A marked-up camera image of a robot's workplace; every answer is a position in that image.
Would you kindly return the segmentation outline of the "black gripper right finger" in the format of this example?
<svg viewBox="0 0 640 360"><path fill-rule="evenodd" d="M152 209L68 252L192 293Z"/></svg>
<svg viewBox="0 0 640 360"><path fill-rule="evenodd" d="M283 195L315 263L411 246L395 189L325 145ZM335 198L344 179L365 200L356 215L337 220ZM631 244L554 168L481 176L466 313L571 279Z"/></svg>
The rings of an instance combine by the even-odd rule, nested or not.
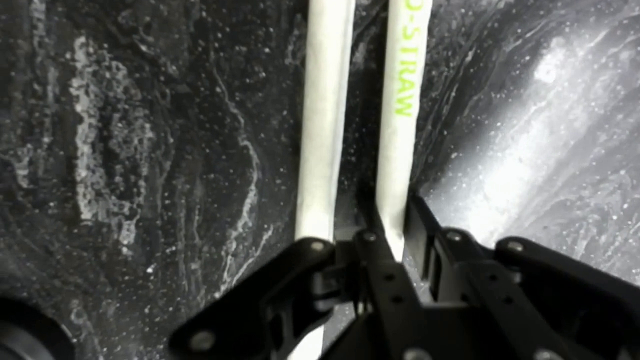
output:
<svg viewBox="0 0 640 360"><path fill-rule="evenodd" d="M439 306L476 315L496 360L640 360L640 288L523 236L494 248L412 192L407 246Z"/></svg>

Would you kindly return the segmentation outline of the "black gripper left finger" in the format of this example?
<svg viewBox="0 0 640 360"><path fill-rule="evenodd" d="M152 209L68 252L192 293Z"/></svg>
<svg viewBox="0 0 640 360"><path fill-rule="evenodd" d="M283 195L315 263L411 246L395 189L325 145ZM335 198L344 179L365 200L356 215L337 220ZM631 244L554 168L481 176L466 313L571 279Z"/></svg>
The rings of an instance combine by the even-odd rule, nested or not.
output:
<svg viewBox="0 0 640 360"><path fill-rule="evenodd" d="M169 338L174 360L293 360L350 301L356 317L318 360L429 360L420 301L387 239L305 238L194 313Z"/></svg>

